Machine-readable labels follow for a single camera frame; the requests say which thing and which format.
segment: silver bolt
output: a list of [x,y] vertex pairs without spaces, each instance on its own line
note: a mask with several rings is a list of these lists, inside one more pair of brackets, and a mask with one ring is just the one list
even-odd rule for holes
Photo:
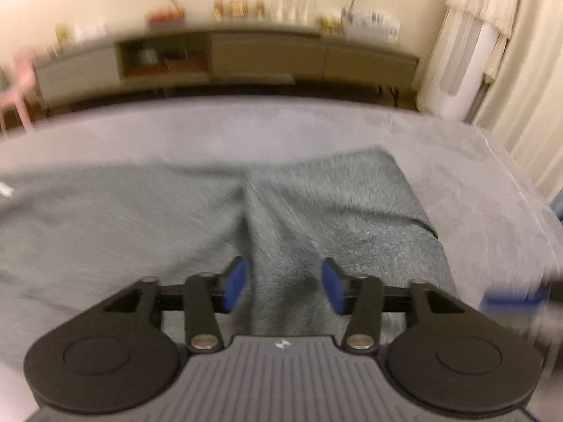
[[352,349],[369,349],[375,344],[375,340],[372,337],[361,333],[350,335],[346,342]]
[[219,344],[219,340],[215,335],[209,335],[207,333],[202,335],[195,335],[190,341],[191,345],[199,349],[200,351],[208,351],[213,349]]

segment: sheer white curtain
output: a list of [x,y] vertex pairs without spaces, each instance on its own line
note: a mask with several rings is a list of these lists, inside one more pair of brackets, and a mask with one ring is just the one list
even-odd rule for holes
[[563,188],[563,0],[520,0],[498,76],[474,123],[489,129],[546,200]]
[[445,119],[463,120],[481,86],[494,80],[511,36],[518,0],[447,0],[448,11],[417,104]]

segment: pink chair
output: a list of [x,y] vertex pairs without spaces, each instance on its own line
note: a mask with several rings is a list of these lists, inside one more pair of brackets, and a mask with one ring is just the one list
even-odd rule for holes
[[37,81],[33,70],[33,59],[36,52],[32,49],[23,49],[13,56],[14,75],[12,84],[7,90],[0,90],[0,127],[2,133],[6,134],[6,121],[4,120],[4,109],[15,106],[21,123],[26,132],[33,130],[33,125],[27,108],[25,106],[25,94],[35,90]]

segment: white logo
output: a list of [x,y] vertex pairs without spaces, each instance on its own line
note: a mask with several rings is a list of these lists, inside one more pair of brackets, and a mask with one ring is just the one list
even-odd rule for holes
[[286,339],[281,339],[281,340],[279,340],[279,341],[276,341],[276,342],[274,343],[274,345],[275,345],[278,349],[284,350],[286,347],[291,346],[291,343],[290,343],[288,340],[286,340]]

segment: wooden floor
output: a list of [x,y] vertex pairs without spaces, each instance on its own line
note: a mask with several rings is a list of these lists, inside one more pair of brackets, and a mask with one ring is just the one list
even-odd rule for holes
[[[372,103],[382,106],[416,111],[415,93],[412,91],[400,91],[397,99],[393,97],[389,89],[377,89],[368,87],[356,87],[343,84],[322,83],[297,83],[295,85],[206,85],[201,87],[160,89],[155,91],[143,91],[110,97],[96,98],[73,103],[69,106],[58,107],[44,111],[39,104],[28,106],[32,121],[38,121],[55,115],[67,114],[72,111],[98,108],[112,104],[132,103],[148,100],[166,100],[175,97],[214,97],[223,95],[273,95],[284,97],[313,97],[327,98],[332,100],[352,101],[359,103]],[[21,122],[15,112],[7,111],[5,114],[6,127],[14,128],[21,126]]]

